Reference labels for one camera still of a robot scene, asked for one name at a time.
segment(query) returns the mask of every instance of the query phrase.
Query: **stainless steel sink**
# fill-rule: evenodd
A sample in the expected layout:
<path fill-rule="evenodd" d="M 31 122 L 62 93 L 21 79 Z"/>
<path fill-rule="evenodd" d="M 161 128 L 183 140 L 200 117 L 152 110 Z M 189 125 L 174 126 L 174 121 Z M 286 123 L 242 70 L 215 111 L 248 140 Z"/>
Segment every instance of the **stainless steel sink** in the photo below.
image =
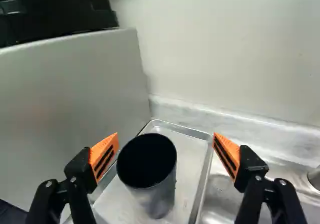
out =
<path fill-rule="evenodd" d="M 270 167 L 267 178 L 281 177 L 289 180 L 297 189 L 308 224 L 319 224 L 320 192 L 311 186 L 307 180 L 306 174 L 309 168 L 280 159 L 261 157 Z M 239 193 L 233 185 L 219 158 L 215 155 L 204 193 L 204 203 L 199 223 L 220 224 L 234 222 L 243 194 Z M 263 204 L 259 223 L 271 224 L 271 222 L 268 207 Z"/>

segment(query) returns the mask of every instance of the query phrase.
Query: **metal cup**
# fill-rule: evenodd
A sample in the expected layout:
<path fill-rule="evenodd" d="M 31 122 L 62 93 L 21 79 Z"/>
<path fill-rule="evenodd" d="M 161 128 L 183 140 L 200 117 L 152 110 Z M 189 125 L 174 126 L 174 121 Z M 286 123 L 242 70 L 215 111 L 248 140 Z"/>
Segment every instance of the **metal cup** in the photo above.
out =
<path fill-rule="evenodd" d="M 149 217 L 164 217 L 174 206 L 177 152 L 165 136 L 137 136 L 120 152 L 117 174 Z"/>

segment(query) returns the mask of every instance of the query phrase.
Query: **metal tray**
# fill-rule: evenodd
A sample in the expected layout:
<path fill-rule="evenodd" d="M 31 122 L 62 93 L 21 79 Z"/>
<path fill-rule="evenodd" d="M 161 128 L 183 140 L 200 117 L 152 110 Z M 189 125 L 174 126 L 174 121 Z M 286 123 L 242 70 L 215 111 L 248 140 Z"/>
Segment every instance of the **metal tray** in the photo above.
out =
<path fill-rule="evenodd" d="M 114 176 L 93 204 L 97 224 L 185 224 L 195 223 L 203 202 L 204 190 L 212 161 L 212 135 L 161 120 L 150 121 L 140 132 L 167 136 L 176 146 L 175 204 L 162 219 L 149 218 L 114 175 L 114 164 L 108 172 Z"/>

